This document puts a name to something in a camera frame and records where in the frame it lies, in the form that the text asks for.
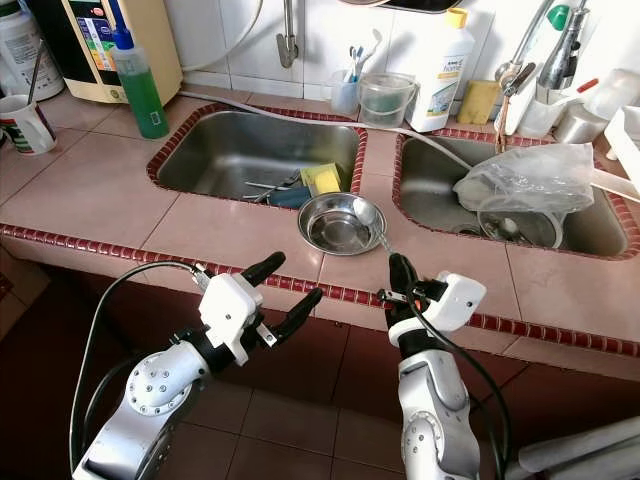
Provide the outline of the black hanging pan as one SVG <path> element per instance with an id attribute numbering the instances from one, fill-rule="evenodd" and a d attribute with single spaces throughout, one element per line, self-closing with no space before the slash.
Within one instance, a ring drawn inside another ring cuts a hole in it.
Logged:
<path id="1" fill-rule="evenodd" d="M 426 14 L 440 14 L 454 8 L 463 0 L 339 0 L 352 6 L 384 6 L 384 8 Z"/>

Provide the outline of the white tubular frame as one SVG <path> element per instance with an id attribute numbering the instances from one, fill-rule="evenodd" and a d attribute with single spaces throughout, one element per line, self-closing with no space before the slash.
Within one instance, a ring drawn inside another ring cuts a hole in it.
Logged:
<path id="1" fill-rule="evenodd" d="M 640 480 L 640 435 L 579 434 L 521 448 L 506 480 Z"/>

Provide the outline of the steel pot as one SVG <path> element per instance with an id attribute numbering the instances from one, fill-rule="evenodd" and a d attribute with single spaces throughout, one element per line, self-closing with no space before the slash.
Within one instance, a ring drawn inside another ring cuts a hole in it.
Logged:
<path id="1" fill-rule="evenodd" d="M 547 248 L 561 247 L 567 212 L 545 210 L 538 202 L 498 195 L 466 206 L 474 212 L 486 236 L 499 241 Z"/>

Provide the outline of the beige water ionizer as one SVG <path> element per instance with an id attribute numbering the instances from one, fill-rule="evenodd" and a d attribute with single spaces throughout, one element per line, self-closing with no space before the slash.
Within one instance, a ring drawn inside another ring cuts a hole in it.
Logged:
<path id="1" fill-rule="evenodd" d="M 44 35 L 45 46 L 70 95 L 124 102 L 109 49 L 122 24 L 145 52 L 161 101 L 177 95 L 182 69 L 163 0 L 20 0 Z"/>

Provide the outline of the white printed mug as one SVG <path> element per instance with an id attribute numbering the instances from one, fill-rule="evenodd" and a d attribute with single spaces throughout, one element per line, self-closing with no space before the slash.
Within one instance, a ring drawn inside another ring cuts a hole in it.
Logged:
<path id="1" fill-rule="evenodd" d="M 19 154 L 47 154 L 58 146 L 54 129 L 28 95 L 1 96 L 0 128 Z"/>

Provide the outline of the thick yellow sponge block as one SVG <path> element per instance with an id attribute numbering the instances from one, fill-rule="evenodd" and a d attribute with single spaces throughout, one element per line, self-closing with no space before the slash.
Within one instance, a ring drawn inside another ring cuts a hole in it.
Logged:
<path id="1" fill-rule="evenodd" d="M 483 125 L 492 122 L 500 100 L 500 84 L 494 81 L 467 83 L 465 96 L 456 115 L 460 124 Z"/>

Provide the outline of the green liquid soap bottle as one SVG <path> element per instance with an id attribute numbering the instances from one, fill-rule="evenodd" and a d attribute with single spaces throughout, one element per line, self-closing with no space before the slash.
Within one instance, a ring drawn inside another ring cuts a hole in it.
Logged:
<path id="1" fill-rule="evenodd" d="M 169 125 L 145 50 L 134 44 L 132 33 L 124 24 L 115 27 L 113 41 L 111 60 L 138 131 L 146 140 L 160 140 L 169 133 Z"/>

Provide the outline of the clear plastic bag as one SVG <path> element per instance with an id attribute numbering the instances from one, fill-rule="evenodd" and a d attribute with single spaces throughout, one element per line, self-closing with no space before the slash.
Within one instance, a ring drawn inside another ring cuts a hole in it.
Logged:
<path id="1" fill-rule="evenodd" d="M 595 204 L 593 148 L 548 143 L 489 157 L 454 183 L 460 205 L 475 212 L 570 214 Z"/>

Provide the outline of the chrome kitchen faucet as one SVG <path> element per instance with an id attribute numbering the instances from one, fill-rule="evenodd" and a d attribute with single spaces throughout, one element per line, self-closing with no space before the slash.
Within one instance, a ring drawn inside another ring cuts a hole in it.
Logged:
<path id="1" fill-rule="evenodd" d="M 570 15 L 564 24 L 558 44 L 552 50 L 552 54 L 545 64 L 545 69 L 538 78 L 538 87 L 544 88 L 544 90 L 564 90 L 564 88 L 570 87 L 576 74 L 577 63 L 579 63 L 579 50 L 581 49 L 579 37 L 585 24 L 586 14 L 589 13 L 589 9 L 586 9 L 586 3 L 588 0 L 570 0 Z M 524 35 L 518 42 L 515 54 L 495 70 L 497 81 L 508 72 L 516 74 L 515 84 L 512 86 L 515 87 L 515 92 L 524 87 L 532 70 L 534 70 L 534 64 L 527 63 L 525 55 L 529 50 L 535 28 L 538 27 L 539 10 L 547 9 L 549 4 L 550 0 L 541 1 L 527 24 Z"/>

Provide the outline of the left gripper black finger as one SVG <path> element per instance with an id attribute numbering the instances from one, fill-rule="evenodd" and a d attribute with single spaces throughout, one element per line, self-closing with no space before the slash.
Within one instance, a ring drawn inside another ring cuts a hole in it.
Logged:
<path id="1" fill-rule="evenodd" d="M 324 289 L 312 288 L 292 310 L 289 310 L 287 314 L 285 314 L 282 323 L 276 325 L 276 339 L 278 339 L 280 343 L 283 343 L 284 340 L 291 338 L 294 333 L 297 333 L 297 330 L 306 324 L 308 317 L 311 316 L 311 312 L 315 310 L 315 307 L 319 305 L 323 298 Z"/>
<path id="2" fill-rule="evenodd" d="M 271 274 L 274 274 L 284 262 L 284 252 L 273 252 L 270 253 L 268 257 L 265 257 L 265 260 L 248 266 L 248 268 L 242 271 L 241 275 L 247 283 L 251 285 L 261 285 Z"/>

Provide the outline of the white utensil cup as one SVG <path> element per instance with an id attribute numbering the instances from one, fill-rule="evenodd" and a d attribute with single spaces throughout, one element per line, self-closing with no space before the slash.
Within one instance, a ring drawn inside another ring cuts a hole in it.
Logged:
<path id="1" fill-rule="evenodd" d="M 518 124 L 517 136 L 527 138 L 541 138 L 547 136 L 561 118 L 564 105 L 558 102 L 543 102 L 534 99 L 527 106 L 520 124 Z"/>

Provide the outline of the clear toothbrush cup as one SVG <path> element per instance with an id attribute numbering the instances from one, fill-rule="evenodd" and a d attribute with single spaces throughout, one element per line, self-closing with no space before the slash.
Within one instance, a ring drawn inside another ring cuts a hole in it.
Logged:
<path id="1" fill-rule="evenodd" d="M 349 69 L 337 70 L 330 78 L 330 109 L 344 116 L 358 114 L 358 74 Z"/>

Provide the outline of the clear spray bottle red trigger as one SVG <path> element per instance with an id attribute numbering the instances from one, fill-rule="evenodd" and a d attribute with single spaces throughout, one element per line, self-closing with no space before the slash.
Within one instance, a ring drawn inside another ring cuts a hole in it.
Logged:
<path id="1" fill-rule="evenodd" d="M 588 113 L 609 120 L 622 106 L 637 99 L 640 99 L 640 73 L 614 68 L 582 97 L 581 105 Z"/>

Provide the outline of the shallow stainless steel bowl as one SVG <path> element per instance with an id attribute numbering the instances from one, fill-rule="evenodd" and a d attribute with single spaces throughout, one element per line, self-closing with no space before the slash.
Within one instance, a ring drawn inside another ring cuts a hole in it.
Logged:
<path id="1" fill-rule="evenodd" d="M 351 212 L 355 193 L 335 192 L 312 197 L 298 211 L 297 228 L 310 246 L 330 255 L 366 253 L 355 239 L 357 221 Z"/>

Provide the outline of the yellow green scouring sponge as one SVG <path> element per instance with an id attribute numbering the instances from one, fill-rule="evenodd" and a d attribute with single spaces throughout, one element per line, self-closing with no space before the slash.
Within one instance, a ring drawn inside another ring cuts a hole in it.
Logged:
<path id="1" fill-rule="evenodd" d="M 344 192 L 338 166 L 334 163 L 306 166 L 300 169 L 300 178 L 312 197 Z"/>

